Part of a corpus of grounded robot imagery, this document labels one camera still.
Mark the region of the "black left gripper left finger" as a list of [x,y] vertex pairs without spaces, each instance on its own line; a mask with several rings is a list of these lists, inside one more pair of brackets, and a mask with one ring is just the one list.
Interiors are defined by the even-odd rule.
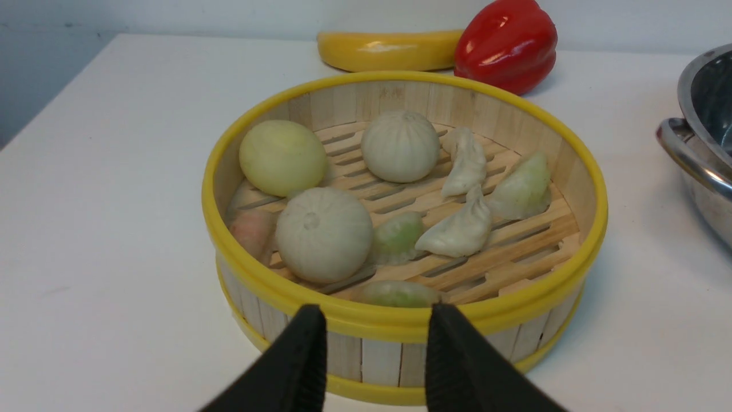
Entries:
[[327,386],[326,318],[306,304],[280,336],[203,411],[322,411]]

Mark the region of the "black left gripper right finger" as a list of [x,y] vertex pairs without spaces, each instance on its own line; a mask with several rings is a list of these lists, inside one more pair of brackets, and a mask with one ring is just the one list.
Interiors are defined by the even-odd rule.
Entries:
[[424,390],[429,411],[565,411],[448,303],[432,306]]

